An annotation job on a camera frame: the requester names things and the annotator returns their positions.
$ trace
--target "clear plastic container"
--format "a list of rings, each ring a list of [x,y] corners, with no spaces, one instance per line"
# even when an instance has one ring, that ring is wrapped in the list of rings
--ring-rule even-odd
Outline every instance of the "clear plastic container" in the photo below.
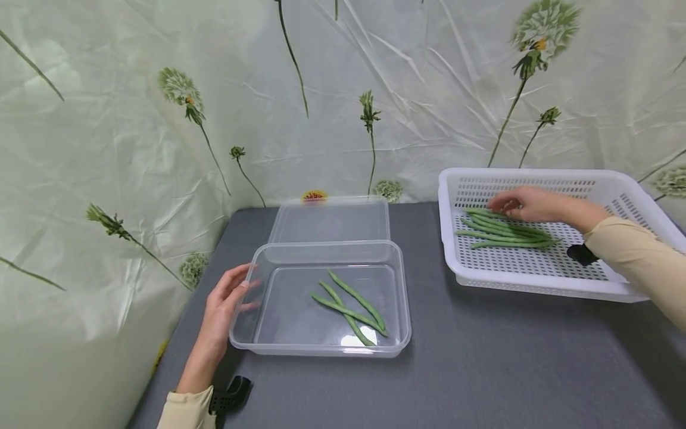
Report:
[[[387,240],[266,244],[252,260],[251,289],[239,304],[229,338],[238,349],[266,355],[393,358],[410,341],[410,309],[403,256]],[[358,323],[375,346],[366,347],[342,314],[316,302],[332,301],[329,284],[353,311],[369,313],[327,270],[358,291],[381,314],[388,337]]]
[[[292,200],[276,215],[269,243],[390,240],[388,202],[380,196]]]

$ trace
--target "green bean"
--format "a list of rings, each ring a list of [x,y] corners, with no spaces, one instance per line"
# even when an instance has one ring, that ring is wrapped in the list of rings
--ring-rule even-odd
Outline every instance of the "green bean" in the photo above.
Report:
[[[483,227],[496,228],[496,229],[499,229],[500,231],[503,231],[503,232],[506,232],[509,234],[514,234],[517,237],[551,238],[548,234],[546,234],[543,231],[541,231],[540,233],[534,233],[531,231],[520,231],[518,229],[510,228],[510,224],[507,224],[505,222],[500,222],[499,220],[496,220],[496,219],[486,218],[484,216],[479,216],[479,215],[475,215],[475,214],[470,214],[469,216],[474,223],[480,224]]]
[[[477,209],[475,207],[463,207],[462,210],[469,214],[479,214],[482,216],[486,216],[488,218],[496,218],[496,219],[509,219],[505,215],[501,215],[500,213],[495,213],[491,210],[488,209]]]
[[[355,289],[352,289],[350,286],[346,285],[341,279],[338,278],[337,275],[333,274],[333,271],[331,271],[331,270],[328,270],[328,271],[329,271],[329,275],[330,275],[331,278],[336,282],[336,284],[339,285],[341,288],[343,288],[343,290],[345,290],[345,291],[348,292],[349,294],[353,295],[353,297],[354,297],[355,299],[357,299],[357,300],[359,301],[360,304],[362,304],[362,307],[365,307],[365,308],[367,309],[367,311],[368,311],[372,316],[374,316],[374,319],[375,319],[375,320],[377,321],[377,323],[379,324],[379,327],[380,327],[383,331],[385,331],[385,330],[386,330],[386,324],[383,322],[383,317],[381,317],[381,315],[379,314],[379,312],[376,311],[376,309],[374,308],[374,306],[371,305],[371,304],[369,304],[369,302],[367,302],[367,300],[365,300],[365,298],[362,298],[362,295],[360,295],[359,293],[357,293],[357,291],[356,291]]]
[[[331,295],[331,298],[333,298],[333,300],[334,300],[338,305],[344,305],[344,304],[343,304],[343,300],[341,300],[341,298],[338,296],[338,294],[336,293],[336,291],[333,290],[333,289],[331,288],[331,286],[327,285],[327,284],[324,283],[323,281],[320,281],[319,284],[322,285],[322,287],[323,287],[324,289],[327,290],[327,292],[329,293],[329,295]],[[363,334],[362,331],[359,329],[359,326],[357,326],[357,323],[355,322],[355,319],[353,319],[352,316],[349,316],[348,314],[343,314],[343,316],[345,317],[345,320],[348,321],[348,325],[350,325],[350,327],[353,328],[353,332],[355,332],[356,337],[358,337],[359,340],[362,341],[362,344],[364,344],[365,346],[373,346],[373,345],[376,345],[376,344],[372,343],[372,342],[369,340],[369,338],[367,338],[367,337],[364,336],[364,334]]]
[[[536,242],[536,243],[505,243],[505,242],[494,242],[494,241],[485,241],[485,242],[477,242],[474,243],[470,246],[470,248],[479,248],[479,247],[533,247],[533,248],[541,248],[541,247],[548,247],[548,246],[554,246],[558,242]]]
[[[312,298],[314,298],[315,301],[319,302],[320,304],[323,304],[333,310],[336,310],[338,312],[341,312],[343,314],[347,314],[349,316],[352,316],[353,318],[356,318],[360,322],[364,323],[365,325],[369,325],[373,327],[375,330],[377,330],[381,335],[383,336],[388,336],[388,333],[381,329],[380,326],[373,321],[372,319],[368,318],[367,316],[363,316],[360,313],[354,312],[351,309],[344,307],[343,305],[338,305],[337,303],[327,301],[326,299],[320,297],[319,295],[316,294],[309,294]]]
[[[512,238],[536,238],[540,237],[537,235],[536,237],[532,237],[531,235],[525,235],[525,234],[518,234],[514,232],[513,230],[507,229],[507,228],[500,228],[496,227],[495,225],[489,224],[488,222],[482,222],[482,221],[476,221],[476,220],[467,220],[465,218],[460,219],[463,224],[467,225],[468,227],[475,229],[477,231],[483,231],[485,233],[489,234],[496,234],[500,235],[501,237],[512,237]]]
[[[547,232],[545,232],[541,229],[531,228],[531,227],[523,227],[521,225],[515,225],[515,224],[508,223],[508,222],[500,222],[499,220],[490,219],[490,218],[485,217],[485,216],[481,216],[481,220],[483,220],[485,222],[489,222],[489,223],[494,224],[494,225],[499,225],[501,227],[508,227],[510,229],[514,229],[517,232],[537,234],[537,235],[542,235],[544,237],[552,238],[552,237],[550,237],[550,235]]]
[[[455,234],[456,235],[469,235],[471,237],[484,238],[486,240],[492,240],[494,242],[503,242],[503,243],[540,243],[540,242],[550,241],[550,240],[547,240],[543,237],[541,237],[541,238],[503,237],[502,235],[485,234],[485,233],[480,233],[478,231],[467,231],[465,229],[458,229],[457,231],[455,231]]]

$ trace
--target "hand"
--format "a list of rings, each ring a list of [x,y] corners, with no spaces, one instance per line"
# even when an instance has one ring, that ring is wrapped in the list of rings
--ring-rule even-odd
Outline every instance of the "hand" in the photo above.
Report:
[[[226,353],[236,305],[250,289],[245,281],[248,270],[250,264],[226,271],[207,297],[198,339],[186,362],[177,393],[199,393],[210,386],[217,365]],[[241,311],[257,306],[257,302],[243,304]]]
[[[525,222],[564,222],[581,233],[591,232],[610,217],[603,207],[590,201],[533,186],[500,192],[486,207]]]

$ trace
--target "beige sleeve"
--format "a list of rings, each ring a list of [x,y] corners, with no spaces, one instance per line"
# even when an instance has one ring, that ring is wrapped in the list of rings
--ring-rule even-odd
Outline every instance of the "beige sleeve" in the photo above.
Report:
[[[686,332],[686,256],[628,220],[607,218],[584,234],[586,246]]]
[[[169,392],[157,429],[215,429],[217,416],[210,415],[212,386],[200,393]]]

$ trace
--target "white fabric backdrop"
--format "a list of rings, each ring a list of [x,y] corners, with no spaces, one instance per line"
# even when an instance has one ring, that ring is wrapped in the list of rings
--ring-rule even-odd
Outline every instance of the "white fabric backdrop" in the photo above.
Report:
[[[512,67],[528,47],[509,40],[529,4],[340,0],[335,21],[334,0],[284,0],[307,119],[274,0],[0,3],[0,30],[65,100],[0,40],[0,257],[67,289],[0,260],[3,427],[123,427],[189,297],[143,249],[89,222],[89,203],[176,273],[211,252],[232,212],[261,205],[233,146],[268,205],[310,189],[365,194],[368,89],[381,111],[374,182],[399,181],[403,202],[435,200],[441,170],[488,163],[520,84]],[[527,81],[493,166],[516,167],[557,106],[525,166],[658,169],[642,184],[686,226],[686,174],[670,195],[653,185],[686,164],[686,3],[574,7],[578,32]],[[163,67],[193,78],[232,197],[200,127],[160,94]]]

